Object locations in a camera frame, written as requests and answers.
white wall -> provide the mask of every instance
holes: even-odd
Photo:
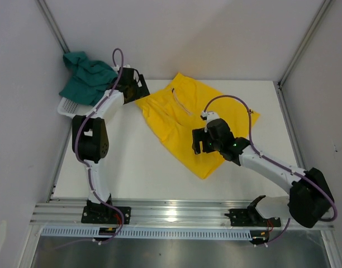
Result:
[[[72,51],[149,79],[279,80],[322,0],[47,0]]]
[[[35,203],[46,198],[68,120],[62,51],[34,0],[0,0],[0,267],[15,267]]]
[[[322,170],[334,195],[342,246],[342,0],[335,1],[284,94],[306,164]]]

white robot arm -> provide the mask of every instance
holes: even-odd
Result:
[[[261,196],[252,202],[253,218],[293,218],[299,224],[312,228],[334,207],[334,199],[323,174],[312,168],[307,171],[291,166],[259,150],[251,141],[233,136],[227,123],[215,112],[203,112],[206,127],[192,131],[195,154],[217,151],[225,160],[249,168],[280,186],[286,197]]]
[[[123,67],[111,90],[106,90],[94,108],[83,116],[74,116],[72,120],[72,149],[78,161],[86,166],[90,194],[84,207],[82,223],[128,224],[130,207],[113,207],[111,191],[105,169],[104,157],[108,153],[109,141],[106,123],[123,104],[149,95],[144,76],[133,68]],[[125,219],[118,222],[117,214]]]

metal frame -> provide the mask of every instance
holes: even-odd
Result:
[[[281,107],[284,121],[291,140],[292,148],[296,157],[298,166],[305,168],[305,162],[301,154],[299,143],[294,131],[289,111],[286,105],[282,87],[288,76],[295,68],[296,63],[308,47],[321,21],[326,16],[334,0],[324,0],[319,8],[312,24],[308,28],[302,42],[300,43],[293,59],[289,63],[281,81],[275,85],[277,96]],[[45,0],[36,0],[42,14],[51,28],[64,53],[69,52],[68,45],[61,33],[50,9]],[[60,157],[60,161],[54,172],[53,185],[50,189],[50,195],[53,192],[61,162],[63,161],[65,148]],[[37,243],[41,231],[48,224],[49,226],[81,226],[81,215],[86,200],[83,199],[49,199],[48,203],[38,203],[33,213],[30,225],[30,234],[26,243],[25,251],[22,255],[20,268],[29,268],[32,265],[33,256],[36,251]],[[181,200],[114,200],[114,205],[127,205],[132,207],[130,227],[134,228],[176,228],[176,229],[246,229],[241,227],[231,227],[229,219],[224,217],[224,213],[230,208],[244,208],[250,201],[229,201],[229,202],[187,202]],[[83,224],[85,226],[98,227],[95,224]],[[290,229],[301,230],[304,227],[292,221]],[[326,252],[331,263],[331,267],[342,267],[342,259],[339,248],[334,237],[334,226],[331,223],[319,222],[314,226],[314,230],[321,230]]]
[[[53,175],[50,179],[50,184],[48,187],[48,189],[49,189],[48,194],[47,194],[46,199],[44,200],[47,203],[51,200],[51,197],[53,196],[53,192],[54,192],[54,189],[56,187],[56,182],[57,182],[58,177],[59,177],[60,169],[61,169],[61,166],[62,166],[63,161],[64,161],[64,156],[65,156],[65,153],[66,153],[67,148],[68,148],[68,142],[69,142],[71,133],[72,133],[72,124],[70,124],[70,126],[69,126],[68,133],[66,135],[64,143],[63,143],[61,150],[59,152],[59,155],[58,155],[58,162],[55,165]]]
[[[326,14],[331,8],[331,5],[334,3],[335,0],[324,0],[318,9],[316,15],[314,16],[309,28],[307,29],[302,41],[300,42],[292,60],[290,61],[289,65],[287,66],[282,78],[279,81],[279,88],[282,89],[284,83],[286,82],[287,78],[289,77],[292,70],[295,68],[296,64],[298,63],[301,56],[304,54],[305,50],[309,46],[314,34],[316,33],[317,29],[320,27],[322,21],[326,17]]]

red wire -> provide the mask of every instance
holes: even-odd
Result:
[[[272,224],[272,222],[270,221],[270,219],[267,221],[267,227],[268,227],[268,232],[269,232],[269,233],[274,229],[274,225]]]
[[[120,219],[120,216],[118,214],[114,214],[114,217],[117,219],[117,224],[118,224],[118,227],[120,226],[121,224],[121,219]]]

mounting plate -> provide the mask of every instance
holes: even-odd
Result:
[[[124,224],[130,223],[131,218],[131,207],[116,207],[124,215]],[[113,213],[98,213],[92,211],[89,206],[85,206],[82,214],[82,223],[93,223],[93,224],[118,224],[118,220],[114,217],[117,212]]]
[[[225,214],[231,220],[231,226],[234,227],[267,227],[268,219],[258,218],[257,222],[254,223],[249,215],[246,208],[232,208],[229,210],[229,214]],[[270,222],[274,227],[280,227],[282,225],[279,218],[270,218]]]

